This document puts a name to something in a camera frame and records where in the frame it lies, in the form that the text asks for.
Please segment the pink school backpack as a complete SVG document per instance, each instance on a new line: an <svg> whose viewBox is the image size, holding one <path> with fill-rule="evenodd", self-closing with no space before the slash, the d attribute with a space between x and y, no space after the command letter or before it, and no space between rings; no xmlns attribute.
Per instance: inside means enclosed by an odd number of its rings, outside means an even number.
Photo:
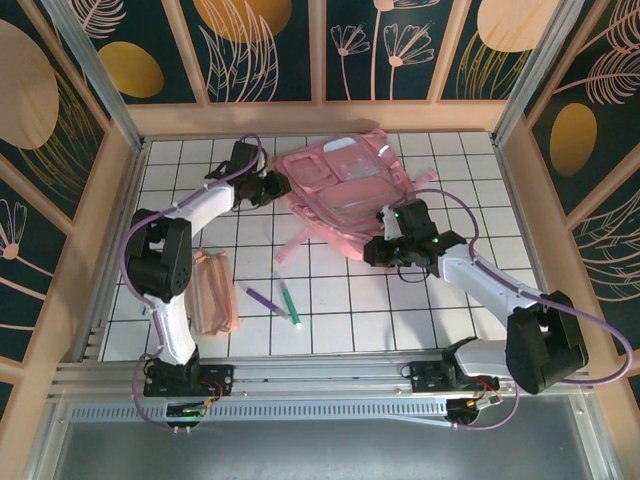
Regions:
<svg viewBox="0 0 640 480"><path fill-rule="evenodd" d="M364 245L384 234L377 214L438 177L430 169L411 179L386 132L378 128L317 142L276 157L271 166L289 180L289 210L305 222L305 229L276 253L280 264L313 236L361 261Z"/></svg>

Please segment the peach pencil case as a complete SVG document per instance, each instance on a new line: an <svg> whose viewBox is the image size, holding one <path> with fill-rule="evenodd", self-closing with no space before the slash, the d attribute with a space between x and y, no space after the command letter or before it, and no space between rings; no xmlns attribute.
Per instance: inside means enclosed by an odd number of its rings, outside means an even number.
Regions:
<svg viewBox="0 0 640 480"><path fill-rule="evenodd" d="M239 326L231 263L224 252L194 253L192 320L199 335L229 334Z"/></svg>

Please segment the purple pen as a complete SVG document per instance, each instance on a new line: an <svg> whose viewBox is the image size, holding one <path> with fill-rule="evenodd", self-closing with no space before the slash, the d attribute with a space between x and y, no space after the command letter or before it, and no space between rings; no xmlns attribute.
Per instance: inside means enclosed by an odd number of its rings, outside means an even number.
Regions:
<svg viewBox="0 0 640 480"><path fill-rule="evenodd" d="M265 296L261 295L259 292L257 292L250 286L246 285L243 282L238 282L238 286L246 295L248 295L253 300L257 301L259 304L261 304L265 308L267 308L270 312L284 319L290 318L289 313L287 311L285 311L283 308L273 303L271 300L268 300Z"/></svg>

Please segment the green pen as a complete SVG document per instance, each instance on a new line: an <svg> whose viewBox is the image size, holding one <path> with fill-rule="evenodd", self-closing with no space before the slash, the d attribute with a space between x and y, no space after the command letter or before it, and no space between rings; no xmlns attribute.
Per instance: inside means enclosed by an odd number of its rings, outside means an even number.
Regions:
<svg viewBox="0 0 640 480"><path fill-rule="evenodd" d="M295 307L294 301L293 301L293 297L291 296L290 290L286 285L286 282L284 281L284 279L278 274L275 273L274 274L274 279L276 280L276 283L278 284L282 297L285 301L288 313L289 313L289 317L291 318L291 321L293 323L293 325L297 328L297 329L301 329L302 328L302 321L299 317L298 311Z"/></svg>

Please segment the small controller board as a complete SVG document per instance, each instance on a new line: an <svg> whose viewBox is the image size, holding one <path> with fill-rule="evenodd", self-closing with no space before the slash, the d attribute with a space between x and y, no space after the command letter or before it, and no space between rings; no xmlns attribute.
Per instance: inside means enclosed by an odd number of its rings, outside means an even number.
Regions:
<svg viewBox="0 0 640 480"><path fill-rule="evenodd" d="M205 402L168 404L165 416L172 419L193 419L204 417L209 406Z"/></svg>
<svg viewBox="0 0 640 480"><path fill-rule="evenodd" d="M445 419L456 425L471 425L476 421L481 410L499 405L501 402L498 396L449 399L446 401Z"/></svg>

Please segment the grey metal sheet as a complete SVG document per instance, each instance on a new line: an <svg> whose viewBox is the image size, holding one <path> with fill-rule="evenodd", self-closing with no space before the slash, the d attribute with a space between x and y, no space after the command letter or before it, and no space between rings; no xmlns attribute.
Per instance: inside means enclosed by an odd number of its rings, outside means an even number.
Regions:
<svg viewBox="0 0 640 480"><path fill-rule="evenodd" d="M505 425L498 425L505 417ZM63 400L28 480L626 480L592 404L524 397L488 431L392 419L240 420L172 434L131 403Z"/></svg>

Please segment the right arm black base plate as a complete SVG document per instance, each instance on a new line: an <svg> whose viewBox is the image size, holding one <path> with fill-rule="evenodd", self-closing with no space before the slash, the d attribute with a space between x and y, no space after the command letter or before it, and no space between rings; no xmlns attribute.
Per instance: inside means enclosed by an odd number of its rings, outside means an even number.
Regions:
<svg viewBox="0 0 640 480"><path fill-rule="evenodd" d="M500 389L497 377L469 376L462 372L453 362L415 361L410 362L409 380L414 393L437 393L458 391L482 391L484 388Z"/></svg>

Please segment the aluminium mounting rail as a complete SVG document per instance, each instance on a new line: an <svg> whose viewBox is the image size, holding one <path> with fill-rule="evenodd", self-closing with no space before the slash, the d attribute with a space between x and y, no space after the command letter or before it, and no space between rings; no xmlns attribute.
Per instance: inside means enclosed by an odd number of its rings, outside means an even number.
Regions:
<svg viewBox="0 0 640 480"><path fill-rule="evenodd" d="M438 350L378 354L336 354L281 357L208 359L201 365L232 365L234 380L230 396L249 400L310 400L398 396L474 396L510 393L514 384L497 373L469 376L497 377L500 389L482 391L414 393L409 380L410 362L439 361ZM51 400L63 397L89 401L143 399L144 365L134 362L66 363L56 368L48 392Z"/></svg>

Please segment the aluminium frame post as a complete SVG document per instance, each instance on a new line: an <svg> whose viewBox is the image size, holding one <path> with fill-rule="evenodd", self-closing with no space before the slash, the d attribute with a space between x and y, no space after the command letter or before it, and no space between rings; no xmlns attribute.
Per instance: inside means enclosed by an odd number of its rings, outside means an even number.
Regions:
<svg viewBox="0 0 640 480"><path fill-rule="evenodd" d="M500 149L508 140L566 36L576 23L583 4L584 0L559 0L537 45L529 55L492 133L496 149Z"/></svg>
<svg viewBox="0 0 640 480"><path fill-rule="evenodd" d="M127 143L140 151L141 135L94 45L107 40L125 19L124 0L39 1Z"/></svg>

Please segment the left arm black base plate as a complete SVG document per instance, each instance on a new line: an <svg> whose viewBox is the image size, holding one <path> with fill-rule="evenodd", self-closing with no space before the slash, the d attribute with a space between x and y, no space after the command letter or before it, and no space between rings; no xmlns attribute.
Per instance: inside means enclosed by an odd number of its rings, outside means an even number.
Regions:
<svg viewBox="0 0 640 480"><path fill-rule="evenodd" d="M158 365L145 368L143 396L147 398L187 398L230 396L233 387L232 365L201 365L186 378L170 374Z"/></svg>

